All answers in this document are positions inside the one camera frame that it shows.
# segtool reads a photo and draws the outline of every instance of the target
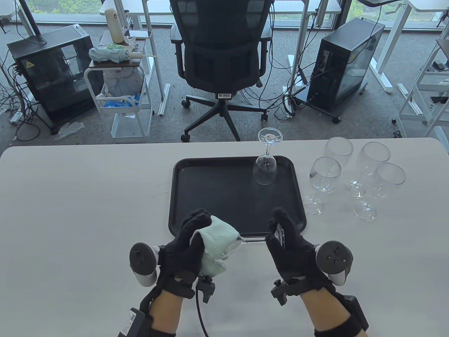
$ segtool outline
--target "computer case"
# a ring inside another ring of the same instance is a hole
[[[330,111],[361,84],[385,25],[355,18],[321,40],[307,102]]]
[[[42,37],[46,44],[20,40],[9,43],[8,48],[34,98],[58,126],[95,107],[84,80],[92,41],[78,24]],[[90,75],[94,92],[99,94],[103,86],[101,73]]]

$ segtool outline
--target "label sticker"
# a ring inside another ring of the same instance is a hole
[[[125,336],[128,335],[129,329],[131,329],[131,325],[132,325],[132,323],[134,322],[134,319],[135,319],[135,318],[136,318],[136,313],[130,311],[130,312],[129,312],[129,315],[128,315],[128,318],[126,318],[125,324],[123,325],[122,330],[120,330],[120,332],[121,332],[123,335],[125,335]]]

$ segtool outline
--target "black glove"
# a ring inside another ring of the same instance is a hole
[[[278,224],[284,230],[285,247],[274,236]],[[269,229],[271,234],[265,237],[265,242],[276,269],[286,283],[293,284],[307,279],[313,289],[325,287],[332,293],[335,292],[332,282],[318,269],[314,245],[304,239],[298,226],[283,208],[273,209]]]
[[[192,288],[201,270],[204,243],[201,235],[194,232],[209,226],[211,215],[204,209],[197,209],[184,218],[177,236],[159,252],[160,275],[175,278],[178,282]]]
[[[150,303],[166,290],[176,296],[192,298],[195,291],[192,284],[201,270],[204,243],[201,235],[190,239],[198,229],[212,223],[211,215],[204,209],[197,209],[184,218],[179,233],[172,242],[160,246],[160,273],[155,287],[142,300],[140,310],[148,312]]]

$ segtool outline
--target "black mesh chair back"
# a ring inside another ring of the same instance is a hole
[[[185,79],[211,93],[235,93],[260,78],[258,44],[271,0],[170,0],[185,45]]]

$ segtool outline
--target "chair base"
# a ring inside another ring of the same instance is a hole
[[[210,118],[215,115],[220,115],[224,117],[226,123],[228,123],[229,128],[231,129],[232,134],[235,137],[236,141],[240,141],[240,136],[235,128],[235,125],[231,119],[231,115],[229,111],[248,111],[248,112],[262,112],[262,116],[260,118],[261,121],[268,121],[267,109],[257,108],[255,106],[246,105],[246,104],[238,104],[238,103],[228,103],[227,99],[208,99],[204,97],[191,96],[186,95],[185,100],[182,101],[182,106],[188,108],[190,106],[190,101],[197,102],[203,105],[210,106],[208,112],[194,121],[191,125],[184,129],[184,133],[181,135],[181,141],[188,142],[190,140],[189,132],[192,131],[197,126],[203,124]]]

